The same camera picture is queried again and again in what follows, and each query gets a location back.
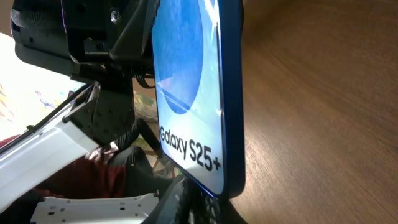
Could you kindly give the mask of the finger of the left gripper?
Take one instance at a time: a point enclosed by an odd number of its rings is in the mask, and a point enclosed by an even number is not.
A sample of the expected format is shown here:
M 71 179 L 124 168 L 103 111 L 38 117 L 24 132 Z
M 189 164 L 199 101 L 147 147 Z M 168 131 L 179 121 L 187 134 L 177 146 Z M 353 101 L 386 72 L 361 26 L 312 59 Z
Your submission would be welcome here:
M 133 61 L 144 55 L 159 4 L 159 0 L 130 0 L 121 8 L 116 41 L 109 51 L 113 60 Z

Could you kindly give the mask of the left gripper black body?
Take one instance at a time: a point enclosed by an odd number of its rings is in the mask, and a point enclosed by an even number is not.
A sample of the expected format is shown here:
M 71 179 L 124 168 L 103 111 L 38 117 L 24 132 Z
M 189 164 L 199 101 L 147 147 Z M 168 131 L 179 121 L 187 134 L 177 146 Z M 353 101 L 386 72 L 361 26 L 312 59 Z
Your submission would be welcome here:
M 10 11 L 15 53 L 25 63 L 64 75 L 98 82 L 128 76 L 147 87 L 147 79 L 154 78 L 150 36 L 137 60 L 109 55 L 127 1 L 15 0 Z

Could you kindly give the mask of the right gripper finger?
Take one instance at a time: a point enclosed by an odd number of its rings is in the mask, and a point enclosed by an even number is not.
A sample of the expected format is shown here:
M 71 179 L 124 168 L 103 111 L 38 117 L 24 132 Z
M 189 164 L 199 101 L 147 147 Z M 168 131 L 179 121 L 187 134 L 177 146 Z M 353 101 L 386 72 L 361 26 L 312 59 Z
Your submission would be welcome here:
M 142 222 L 243 224 L 246 221 L 229 200 L 212 197 L 191 179 L 179 175 Z

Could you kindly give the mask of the blue Galaxy S25+ smartphone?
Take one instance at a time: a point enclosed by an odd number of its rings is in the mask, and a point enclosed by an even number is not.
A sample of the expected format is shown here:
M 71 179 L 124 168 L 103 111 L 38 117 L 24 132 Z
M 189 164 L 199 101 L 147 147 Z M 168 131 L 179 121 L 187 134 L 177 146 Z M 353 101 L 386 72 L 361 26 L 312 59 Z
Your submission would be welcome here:
M 205 192 L 244 189 L 241 0 L 161 0 L 152 29 L 165 155 Z

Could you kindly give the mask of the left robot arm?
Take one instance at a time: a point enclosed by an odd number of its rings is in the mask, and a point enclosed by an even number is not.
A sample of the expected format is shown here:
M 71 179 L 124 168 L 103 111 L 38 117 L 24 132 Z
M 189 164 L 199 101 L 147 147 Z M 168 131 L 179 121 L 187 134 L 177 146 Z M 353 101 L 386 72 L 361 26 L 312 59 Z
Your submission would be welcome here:
M 11 32 L 24 62 L 83 86 L 1 149 L 1 210 L 132 128 L 133 83 L 151 76 L 158 1 L 15 1 Z

